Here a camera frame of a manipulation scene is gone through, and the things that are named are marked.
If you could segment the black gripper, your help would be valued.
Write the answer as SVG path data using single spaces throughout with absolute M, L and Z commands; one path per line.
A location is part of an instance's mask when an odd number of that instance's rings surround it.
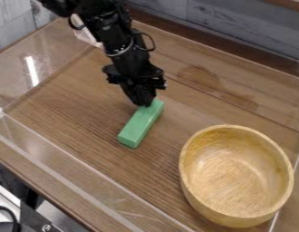
M 150 62 L 150 53 L 131 51 L 126 53 L 107 53 L 112 64 L 103 68 L 109 83 L 120 84 L 124 94 L 138 106 L 150 107 L 156 98 L 156 89 L 166 89 L 163 70 Z

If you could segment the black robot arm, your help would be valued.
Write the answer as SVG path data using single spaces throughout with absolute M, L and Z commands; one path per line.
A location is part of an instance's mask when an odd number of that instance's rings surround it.
M 166 89 L 163 69 L 150 61 L 156 44 L 147 47 L 140 32 L 132 26 L 124 0 L 37 0 L 57 16 L 65 17 L 71 28 L 87 28 L 112 64 L 103 67 L 108 82 L 121 86 L 124 94 L 138 106 L 150 107 L 159 90 Z

